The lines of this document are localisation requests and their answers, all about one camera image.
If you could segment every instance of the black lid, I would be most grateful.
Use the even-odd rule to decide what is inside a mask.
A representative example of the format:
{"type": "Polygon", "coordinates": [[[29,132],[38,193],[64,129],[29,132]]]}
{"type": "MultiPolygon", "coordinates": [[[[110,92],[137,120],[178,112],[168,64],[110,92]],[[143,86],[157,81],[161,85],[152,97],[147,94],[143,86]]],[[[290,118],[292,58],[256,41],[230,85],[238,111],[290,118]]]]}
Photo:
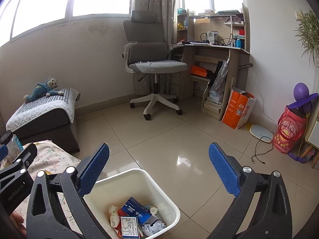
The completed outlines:
{"type": "Polygon", "coordinates": [[[12,137],[13,137],[13,134],[12,134],[11,130],[9,130],[9,131],[7,131],[6,133],[4,133],[4,134],[2,135],[2,137],[0,138],[0,143],[1,143],[2,145],[6,145],[7,143],[10,142],[10,140],[12,139],[12,137]]]}

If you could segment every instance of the blue bottle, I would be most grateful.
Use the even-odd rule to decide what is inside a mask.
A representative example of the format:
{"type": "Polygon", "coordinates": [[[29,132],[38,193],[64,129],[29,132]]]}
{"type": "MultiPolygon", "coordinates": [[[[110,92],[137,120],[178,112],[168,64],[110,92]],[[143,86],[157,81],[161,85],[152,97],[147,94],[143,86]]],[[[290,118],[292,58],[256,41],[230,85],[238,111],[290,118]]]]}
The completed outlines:
{"type": "Polygon", "coordinates": [[[239,38],[236,40],[235,47],[241,48],[241,40],[239,38]]]}

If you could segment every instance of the hand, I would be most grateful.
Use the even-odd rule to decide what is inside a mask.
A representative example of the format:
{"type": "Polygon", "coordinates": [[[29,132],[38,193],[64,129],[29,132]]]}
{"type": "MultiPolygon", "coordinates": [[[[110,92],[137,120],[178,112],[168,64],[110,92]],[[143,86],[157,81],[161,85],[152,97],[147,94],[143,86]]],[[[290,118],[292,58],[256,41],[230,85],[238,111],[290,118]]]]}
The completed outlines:
{"type": "Polygon", "coordinates": [[[17,212],[13,211],[10,215],[10,221],[15,226],[15,228],[22,233],[22,235],[27,237],[27,230],[23,225],[24,219],[22,216],[20,216],[17,212]]]}

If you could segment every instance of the pink bucket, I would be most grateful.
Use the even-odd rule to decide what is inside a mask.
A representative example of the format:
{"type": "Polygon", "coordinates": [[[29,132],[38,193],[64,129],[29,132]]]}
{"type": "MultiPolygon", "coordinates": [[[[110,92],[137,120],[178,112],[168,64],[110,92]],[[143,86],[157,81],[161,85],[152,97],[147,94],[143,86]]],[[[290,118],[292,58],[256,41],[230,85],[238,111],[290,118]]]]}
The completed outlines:
{"type": "Polygon", "coordinates": [[[289,153],[305,131],[306,122],[307,119],[299,111],[286,107],[278,120],[278,130],[272,141],[274,148],[283,154],[289,153]]]}

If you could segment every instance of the white cable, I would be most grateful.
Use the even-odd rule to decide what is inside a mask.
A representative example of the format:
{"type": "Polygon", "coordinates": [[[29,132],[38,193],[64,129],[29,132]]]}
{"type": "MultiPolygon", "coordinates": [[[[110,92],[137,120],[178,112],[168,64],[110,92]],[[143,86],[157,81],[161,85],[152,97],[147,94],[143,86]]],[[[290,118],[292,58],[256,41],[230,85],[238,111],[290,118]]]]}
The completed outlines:
{"type": "Polygon", "coordinates": [[[270,130],[270,132],[272,132],[272,130],[273,130],[274,127],[275,127],[275,121],[274,121],[272,118],[268,117],[267,114],[265,113],[265,110],[264,110],[264,106],[265,106],[264,98],[263,98],[263,96],[260,94],[260,92],[258,91],[258,87],[257,87],[257,82],[256,82],[256,80],[257,80],[257,77],[258,77],[258,79],[259,79],[259,76],[258,76],[258,74],[257,74],[257,71],[256,71],[256,69],[255,69],[254,64],[253,64],[253,69],[254,69],[254,71],[255,71],[255,86],[256,86],[256,90],[257,90],[258,94],[260,95],[260,97],[261,97],[262,100],[263,100],[263,113],[264,113],[264,115],[265,115],[267,118],[269,118],[270,120],[272,120],[272,123],[274,124],[274,126],[273,126],[272,129],[270,130]]]}

